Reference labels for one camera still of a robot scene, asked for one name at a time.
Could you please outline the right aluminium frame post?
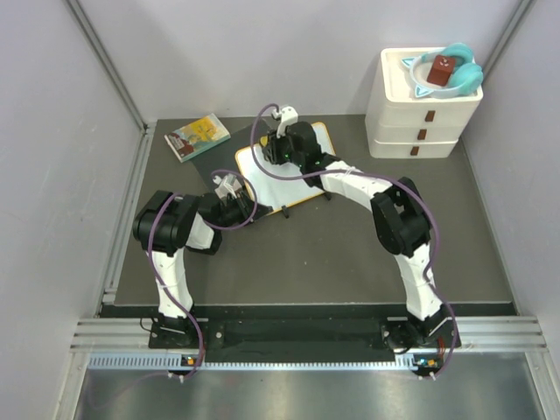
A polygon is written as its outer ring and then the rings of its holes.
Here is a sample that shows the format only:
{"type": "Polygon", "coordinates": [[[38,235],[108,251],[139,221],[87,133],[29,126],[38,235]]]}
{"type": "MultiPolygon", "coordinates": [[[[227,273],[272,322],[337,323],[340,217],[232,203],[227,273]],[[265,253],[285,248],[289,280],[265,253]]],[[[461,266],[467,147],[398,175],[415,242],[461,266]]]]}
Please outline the right aluminium frame post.
{"type": "Polygon", "coordinates": [[[513,41],[515,34],[522,27],[524,20],[531,12],[535,3],[536,0],[519,0],[516,2],[511,15],[507,19],[496,42],[493,44],[493,47],[483,65],[483,72],[486,77],[490,76],[494,68],[499,63],[501,57],[513,41]]]}

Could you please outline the colourful picture book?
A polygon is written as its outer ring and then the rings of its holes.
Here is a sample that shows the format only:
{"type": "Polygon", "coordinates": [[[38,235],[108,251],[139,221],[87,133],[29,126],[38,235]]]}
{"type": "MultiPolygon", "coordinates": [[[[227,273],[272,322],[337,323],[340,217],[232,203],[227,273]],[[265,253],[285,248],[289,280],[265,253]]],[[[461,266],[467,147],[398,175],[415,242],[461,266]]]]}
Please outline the colourful picture book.
{"type": "Polygon", "coordinates": [[[179,162],[184,163],[226,142],[230,132],[215,114],[206,115],[166,134],[165,141],[179,162]]]}

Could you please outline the teal cat ear headphones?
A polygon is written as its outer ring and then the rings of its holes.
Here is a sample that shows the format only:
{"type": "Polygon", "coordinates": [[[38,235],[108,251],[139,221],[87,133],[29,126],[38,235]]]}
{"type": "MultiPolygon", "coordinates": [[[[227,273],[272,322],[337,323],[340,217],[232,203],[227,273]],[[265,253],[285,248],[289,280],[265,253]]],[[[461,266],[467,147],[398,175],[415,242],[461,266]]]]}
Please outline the teal cat ear headphones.
{"type": "Polygon", "coordinates": [[[416,99],[431,97],[443,100],[467,96],[476,92],[484,80],[482,67],[474,61],[473,50],[463,43],[454,43],[416,57],[401,59],[401,64],[409,71],[409,78],[416,99]],[[433,85],[427,81],[421,82],[416,77],[416,70],[421,65],[432,64],[439,54],[456,59],[455,69],[445,87],[433,85]]]}

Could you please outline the white three drawer cabinet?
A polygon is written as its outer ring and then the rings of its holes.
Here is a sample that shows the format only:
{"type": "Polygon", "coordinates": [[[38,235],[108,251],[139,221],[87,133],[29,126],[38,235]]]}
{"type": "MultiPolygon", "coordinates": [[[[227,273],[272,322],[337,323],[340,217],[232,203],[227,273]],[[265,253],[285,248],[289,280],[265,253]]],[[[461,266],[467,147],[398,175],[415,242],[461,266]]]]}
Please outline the white three drawer cabinet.
{"type": "MultiPolygon", "coordinates": [[[[446,158],[458,143],[483,98],[476,92],[451,99],[416,99],[409,71],[401,59],[444,47],[385,48],[380,53],[365,117],[370,155],[374,158],[446,158]]],[[[421,82],[431,63],[421,65],[421,82]]]]}

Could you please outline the brown cube toy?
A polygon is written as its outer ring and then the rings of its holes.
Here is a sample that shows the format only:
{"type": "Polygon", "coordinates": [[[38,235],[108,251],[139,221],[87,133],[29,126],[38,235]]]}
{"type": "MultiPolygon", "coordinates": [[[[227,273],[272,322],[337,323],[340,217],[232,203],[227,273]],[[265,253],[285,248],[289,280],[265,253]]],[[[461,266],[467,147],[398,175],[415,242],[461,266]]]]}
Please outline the brown cube toy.
{"type": "Polygon", "coordinates": [[[456,66],[456,59],[451,56],[437,55],[432,62],[426,78],[427,82],[440,87],[445,87],[452,76],[456,66]]]}

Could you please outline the aluminium front rail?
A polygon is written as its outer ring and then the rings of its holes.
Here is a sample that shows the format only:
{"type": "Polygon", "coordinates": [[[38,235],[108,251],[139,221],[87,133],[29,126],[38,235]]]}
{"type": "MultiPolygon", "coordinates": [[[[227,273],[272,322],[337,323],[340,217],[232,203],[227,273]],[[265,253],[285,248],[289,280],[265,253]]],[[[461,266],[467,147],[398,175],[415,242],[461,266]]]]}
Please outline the aluminium front rail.
{"type": "MultiPolygon", "coordinates": [[[[458,317],[459,353],[546,352],[535,317],[458,317]]],[[[86,353],[147,352],[149,333],[134,318],[86,318],[78,322],[71,349],[86,353]]]]}

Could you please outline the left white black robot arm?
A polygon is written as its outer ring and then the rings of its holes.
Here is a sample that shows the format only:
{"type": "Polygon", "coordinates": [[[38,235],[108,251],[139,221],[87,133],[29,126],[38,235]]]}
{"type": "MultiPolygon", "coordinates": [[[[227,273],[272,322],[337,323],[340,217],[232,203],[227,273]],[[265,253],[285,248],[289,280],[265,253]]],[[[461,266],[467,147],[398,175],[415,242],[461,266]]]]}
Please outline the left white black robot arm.
{"type": "Polygon", "coordinates": [[[246,226],[271,214],[272,207],[255,202],[248,191],[219,196],[178,196],[158,190],[136,215],[132,234],[146,253],[159,296],[152,318],[150,348],[197,348],[199,331],[190,319],[193,297],[188,290],[184,253],[214,255],[222,232],[246,226]]]}

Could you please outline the left aluminium frame post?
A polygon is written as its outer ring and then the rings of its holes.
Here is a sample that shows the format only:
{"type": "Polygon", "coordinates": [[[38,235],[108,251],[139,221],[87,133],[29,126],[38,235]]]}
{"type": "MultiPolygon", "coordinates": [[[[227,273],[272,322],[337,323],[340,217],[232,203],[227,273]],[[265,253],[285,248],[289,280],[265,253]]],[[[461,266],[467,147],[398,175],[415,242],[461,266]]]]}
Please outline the left aluminium frame post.
{"type": "Polygon", "coordinates": [[[130,91],[127,89],[122,76],[116,68],[114,61],[102,43],[100,36],[97,33],[93,23],[91,22],[86,10],[78,0],[64,0],[64,5],[67,7],[70,15],[80,28],[83,36],[85,37],[88,45],[92,49],[94,56],[100,63],[103,72],[108,77],[110,84],[113,86],[117,96],[122,101],[123,106],[126,108],[133,123],[139,128],[141,132],[147,130],[147,122],[142,117],[137,105],[135,104],[130,91]]]}

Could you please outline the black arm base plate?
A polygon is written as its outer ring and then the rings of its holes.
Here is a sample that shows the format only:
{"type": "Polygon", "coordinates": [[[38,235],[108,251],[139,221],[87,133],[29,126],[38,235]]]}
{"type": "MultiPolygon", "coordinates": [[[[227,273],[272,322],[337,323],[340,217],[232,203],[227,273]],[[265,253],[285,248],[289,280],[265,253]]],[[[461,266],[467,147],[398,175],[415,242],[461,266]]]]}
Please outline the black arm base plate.
{"type": "Polygon", "coordinates": [[[393,361],[396,351],[435,353],[453,337],[450,322],[420,343],[404,320],[375,318],[209,319],[200,329],[208,363],[393,361]]]}

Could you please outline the dark grey flat mat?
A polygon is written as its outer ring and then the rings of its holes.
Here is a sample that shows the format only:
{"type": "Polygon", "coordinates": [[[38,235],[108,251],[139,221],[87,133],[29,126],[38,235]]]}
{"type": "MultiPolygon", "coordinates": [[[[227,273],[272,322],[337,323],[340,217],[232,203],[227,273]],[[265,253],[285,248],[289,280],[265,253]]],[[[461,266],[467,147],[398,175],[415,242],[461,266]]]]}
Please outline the dark grey flat mat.
{"type": "Polygon", "coordinates": [[[233,132],[228,140],[204,151],[191,160],[208,190],[213,190],[216,187],[213,182],[213,171],[222,169],[240,173],[235,154],[238,150],[249,146],[251,129],[252,125],[250,124],[233,132]]]}

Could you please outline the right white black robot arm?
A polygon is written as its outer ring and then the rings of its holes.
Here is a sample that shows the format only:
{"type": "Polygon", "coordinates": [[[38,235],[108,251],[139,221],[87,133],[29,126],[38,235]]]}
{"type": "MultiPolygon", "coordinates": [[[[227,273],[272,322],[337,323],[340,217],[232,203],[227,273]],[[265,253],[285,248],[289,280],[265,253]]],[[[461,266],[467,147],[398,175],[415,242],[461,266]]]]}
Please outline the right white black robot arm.
{"type": "Polygon", "coordinates": [[[270,130],[254,151],[262,153],[255,162],[273,179],[302,179],[309,187],[338,194],[371,212],[378,241],[395,257],[404,284],[409,335],[405,344],[426,347],[435,341],[449,312],[437,294],[431,267],[433,216],[414,182],[367,175],[323,151],[308,122],[288,126],[281,136],[270,130]]]}

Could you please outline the aluminium frame post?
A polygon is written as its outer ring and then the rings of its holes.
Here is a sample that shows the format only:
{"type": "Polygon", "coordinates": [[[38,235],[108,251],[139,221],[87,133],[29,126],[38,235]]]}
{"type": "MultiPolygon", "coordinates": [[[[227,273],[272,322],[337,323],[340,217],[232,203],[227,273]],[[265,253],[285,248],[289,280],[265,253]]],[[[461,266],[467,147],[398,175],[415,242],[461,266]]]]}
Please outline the aluminium frame post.
{"type": "Polygon", "coordinates": [[[83,36],[85,37],[88,45],[92,49],[94,56],[100,63],[103,72],[108,77],[110,84],[113,86],[117,96],[122,101],[123,106],[126,108],[133,123],[139,128],[141,132],[147,130],[147,122],[142,117],[137,105],[135,104],[130,91],[127,89],[122,76],[116,68],[114,61],[102,43],[100,36],[97,33],[93,23],[91,22],[86,10],[78,0],[64,0],[64,5],[67,7],[70,15],[80,28],[83,36]]]}
{"type": "Polygon", "coordinates": [[[494,68],[499,63],[501,57],[513,41],[515,34],[522,27],[524,20],[531,12],[535,3],[536,0],[519,0],[516,2],[511,15],[507,19],[496,42],[493,44],[493,47],[483,65],[483,72],[486,77],[490,76],[494,68]]]}

